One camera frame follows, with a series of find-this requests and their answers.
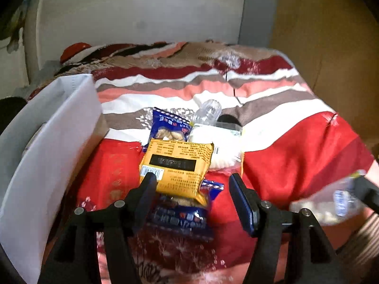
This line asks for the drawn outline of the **clear snack bag blue label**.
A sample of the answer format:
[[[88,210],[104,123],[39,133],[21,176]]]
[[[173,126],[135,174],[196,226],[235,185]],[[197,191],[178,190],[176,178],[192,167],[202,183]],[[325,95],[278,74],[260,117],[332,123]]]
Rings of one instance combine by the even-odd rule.
[[[364,204],[354,195],[354,182],[365,176],[366,171],[358,170],[334,183],[323,187],[310,197],[291,202],[289,211],[299,213],[309,209],[321,226],[334,226],[358,215]]]

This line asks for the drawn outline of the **red snack packet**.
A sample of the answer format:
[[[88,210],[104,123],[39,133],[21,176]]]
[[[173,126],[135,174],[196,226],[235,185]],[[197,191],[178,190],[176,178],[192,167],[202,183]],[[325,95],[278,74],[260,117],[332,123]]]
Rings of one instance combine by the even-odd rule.
[[[77,206],[90,212],[124,199],[139,185],[142,155],[139,142],[102,140],[80,174]]]

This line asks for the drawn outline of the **blue cookie packet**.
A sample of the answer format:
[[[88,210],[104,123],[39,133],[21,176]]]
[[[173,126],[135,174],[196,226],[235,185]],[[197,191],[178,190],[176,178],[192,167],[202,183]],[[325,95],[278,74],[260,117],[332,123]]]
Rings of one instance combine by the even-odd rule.
[[[157,194],[146,222],[162,230],[211,240],[213,232],[208,225],[208,215],[213,201],[223,190],[224,184],[203,180],[200,193],[205,195],[205,206],[195,199]]]
[[[148,143],[143,146],[143,151],[145,152],[147,150],[148,145],[153,138],[187,142],[191,129],[191,124],[187,119],[154,107],[152,113],[152,127]]]

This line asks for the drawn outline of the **clear bag white rice crackers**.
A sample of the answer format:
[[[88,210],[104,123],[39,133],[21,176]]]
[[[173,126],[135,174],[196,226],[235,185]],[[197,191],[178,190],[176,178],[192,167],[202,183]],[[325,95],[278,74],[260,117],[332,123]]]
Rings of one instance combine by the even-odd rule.
[[[189,134],[189,142],[213,144],[210,171],[231,172],[242,168],[242,127],[227,122],[215,125],[195,124]]]

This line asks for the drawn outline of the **yellow snack packet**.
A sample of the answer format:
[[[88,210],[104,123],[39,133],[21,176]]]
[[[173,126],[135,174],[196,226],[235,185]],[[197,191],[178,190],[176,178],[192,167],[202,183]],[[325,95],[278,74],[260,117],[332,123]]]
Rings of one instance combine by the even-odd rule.
[[[208,205],[200,185],[211,165],[214,144],[151,139],[139,165],[141,179],[155,174],[157,192]]]

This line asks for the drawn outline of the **red striped floral bedspread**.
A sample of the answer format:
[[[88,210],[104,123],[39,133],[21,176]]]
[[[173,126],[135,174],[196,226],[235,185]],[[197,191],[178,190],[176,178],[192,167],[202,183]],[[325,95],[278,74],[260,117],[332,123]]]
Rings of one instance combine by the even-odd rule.
[[[361,138],[319,99],[295,66],[269,49],[215,42],[91,46],[63,63],[54,79],[93,75],[110,130],[105,139],[148,142],[153,107],[190,120],[217,100],[235,116],[244,138],[243,181],[263,199],[287,208],[358,169],[378,185],[378,164]],[[228,177],[210,212],[213,240],[145,226],[131,239],[142,283],[242,283],[256,241],[243,231]],[[365,275],[378,254],[378,215],[368,208],[325,232],[353,271]]]

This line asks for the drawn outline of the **white fabric storage box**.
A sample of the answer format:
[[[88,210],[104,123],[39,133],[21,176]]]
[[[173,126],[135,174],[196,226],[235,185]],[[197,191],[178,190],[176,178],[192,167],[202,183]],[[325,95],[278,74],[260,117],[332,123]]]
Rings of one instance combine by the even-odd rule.
[[[62,76],[1,134],[1,247],[18,279],[36,283],[67,188],[108,132],[93,76]]]

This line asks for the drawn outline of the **clear plastic bottle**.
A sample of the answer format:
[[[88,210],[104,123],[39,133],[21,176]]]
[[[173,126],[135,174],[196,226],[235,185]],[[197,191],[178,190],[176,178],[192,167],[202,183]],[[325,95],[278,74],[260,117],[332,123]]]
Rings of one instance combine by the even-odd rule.
[[[214,99],[210,99],[202,103],[200,108],[193,114],[191,118],[192,125],[204,124],[214,125],[222,112],[221,104]]]

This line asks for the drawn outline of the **red pillow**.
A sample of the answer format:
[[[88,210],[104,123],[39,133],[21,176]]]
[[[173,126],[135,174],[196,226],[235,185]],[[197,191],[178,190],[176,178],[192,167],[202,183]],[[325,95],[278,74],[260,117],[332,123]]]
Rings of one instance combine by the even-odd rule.
[[[60,63],[65,63],[66,61],[74,57],[76,54],[88,48],[91,48],[91,45],[85,42],[77,42],[75,44],[70,45],[63,51],[60,57]]]

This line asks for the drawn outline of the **white wardrobe door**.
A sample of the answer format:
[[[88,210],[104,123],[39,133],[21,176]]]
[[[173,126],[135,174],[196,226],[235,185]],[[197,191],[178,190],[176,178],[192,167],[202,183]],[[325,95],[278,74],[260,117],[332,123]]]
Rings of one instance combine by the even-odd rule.
[[[77,42],[236,43],[244,0],[30,0],[24,28],[28,76]]]

